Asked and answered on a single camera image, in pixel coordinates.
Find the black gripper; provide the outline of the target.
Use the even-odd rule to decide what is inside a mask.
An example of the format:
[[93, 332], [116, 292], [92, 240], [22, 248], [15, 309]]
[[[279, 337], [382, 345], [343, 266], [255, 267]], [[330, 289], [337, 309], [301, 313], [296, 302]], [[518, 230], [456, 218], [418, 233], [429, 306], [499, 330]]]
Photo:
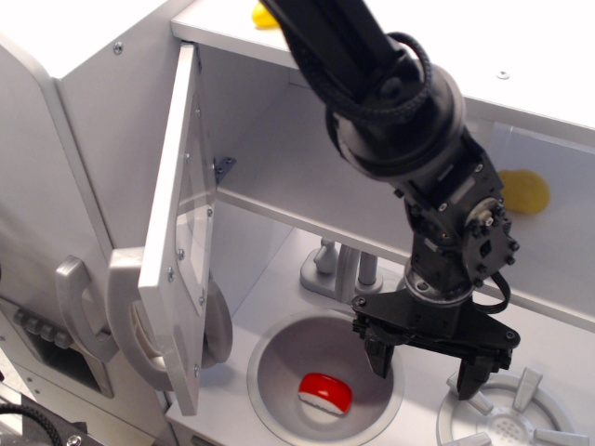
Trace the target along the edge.
[[372, 371], [389, 374], [394, 348], [409, 345], [460, 358], [456, 390], [459, 400], [472, 399], [490, 374], [507, 369], [520, 335], [493, 316], [508, 306], [510, 288], [503, 276], [492, 276], [504, 301], [479, 305], [471, 295], [451, 304], [423, 300], [408, 287], [351, 300], [353, 331], [364, 341]]

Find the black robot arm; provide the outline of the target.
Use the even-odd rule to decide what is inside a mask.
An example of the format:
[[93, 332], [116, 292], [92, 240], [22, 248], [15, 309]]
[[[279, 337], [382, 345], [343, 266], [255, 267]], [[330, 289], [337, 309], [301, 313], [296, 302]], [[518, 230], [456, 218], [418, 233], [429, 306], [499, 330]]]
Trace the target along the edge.
[[480, 305], [486, 280], [503, 296], [514, 262], [502, 182], [465, 125], [455, 81], [405, 33], [384, 33], [361, 1], [269, 1], [288, 48], [326, 107], [341, 157], [391, 185], [414, 233], [403, 287], [352, 299], [354, 330], [375, 374], [399, 345], [460, 359], [456, 390], [473, 398], [509, 367], [520, 342], [496, 320], [505, 303]]

